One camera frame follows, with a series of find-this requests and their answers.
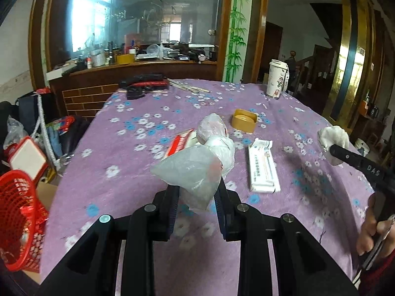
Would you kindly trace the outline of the red knit sleeve forearm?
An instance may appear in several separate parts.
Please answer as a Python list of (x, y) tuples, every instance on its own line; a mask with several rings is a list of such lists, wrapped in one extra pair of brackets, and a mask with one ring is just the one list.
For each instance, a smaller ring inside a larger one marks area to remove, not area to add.
[(394, 296), (395, 295), (395, 252), (393, 251), (379, 265), (368, 271), (362, 271), (359, 295)]

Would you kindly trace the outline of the person's right hand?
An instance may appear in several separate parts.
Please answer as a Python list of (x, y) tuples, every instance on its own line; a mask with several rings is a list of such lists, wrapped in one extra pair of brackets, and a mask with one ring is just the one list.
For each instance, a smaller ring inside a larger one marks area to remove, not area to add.
[[(365, 221), (361, 226), (361, 231), (359, 237), (356, 242), (356, 250), (359, 256), (362, 256), (365, 253), (370, 252), (374, 247), (373, 237), (375, 234), (382, 235), (385, 233), (389, 226), (391, 225), (390, 221), (381, 221), (378, 222), (374, 216), (374, 205), (375, 205), (375, 194), (372, 194), (368, 200), (368, 209), (366, 210)], [(380, 254), (378, 255), (377, 260), (383, 260), (388, 257), (394, 251), (394, 226), (391, 227), (390, 232), (388, 233), (386, 240), (384, 241), (384, 245)]]

